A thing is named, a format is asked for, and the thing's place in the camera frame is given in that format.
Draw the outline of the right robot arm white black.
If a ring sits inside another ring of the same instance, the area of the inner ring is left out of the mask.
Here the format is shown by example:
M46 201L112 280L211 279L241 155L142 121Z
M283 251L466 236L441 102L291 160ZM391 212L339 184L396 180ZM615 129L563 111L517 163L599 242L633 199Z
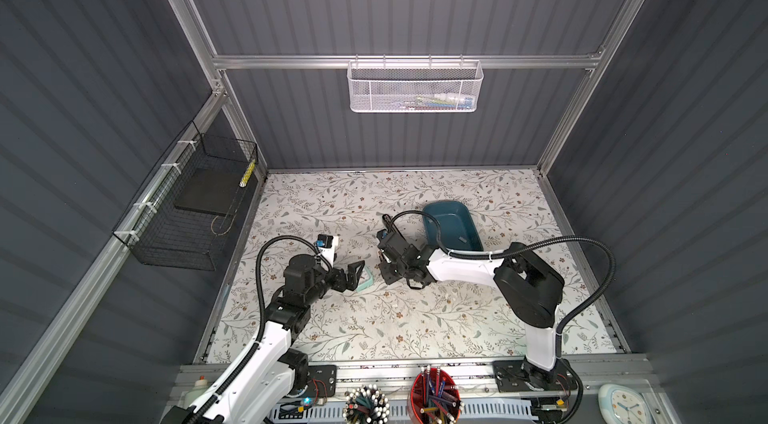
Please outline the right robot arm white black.
M434 245L417 248L404 237L396 221L410 214L434 223ZM443 244L438 220L424 211L385 214L382 221L384 228L378 232L377 239L379 268L386 283L403 279L410 288L421 290L436 282L455 281L492 287L501 293L515 316L525 324L526 354L513 376L534 390L543 390L556 381L557 369L566 366L562 358L565 327L604 294L617 270L612 250L586 236L556 236L530 245L513 242L507 249L496 252L460 251ZM557 320L565 281L536 251L568 242L593 245L603 251L608 270L589 297Z

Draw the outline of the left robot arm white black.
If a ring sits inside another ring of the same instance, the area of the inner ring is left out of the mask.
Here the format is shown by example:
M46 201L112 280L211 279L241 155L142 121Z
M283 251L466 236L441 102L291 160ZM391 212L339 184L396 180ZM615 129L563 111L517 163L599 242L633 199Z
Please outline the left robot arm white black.
M285 268L282 294L268 302L261 277L262 260L281 241L296 241L310 249L293 256ZM365 262L335 267L335 238L309 241L280 235L259 250L255 264L259 326L249 344L227 369L191 404L174 406L164 423L261 423L285 396L307 386L308 356L292 347L311 317L311 306L330 290L355 291Z

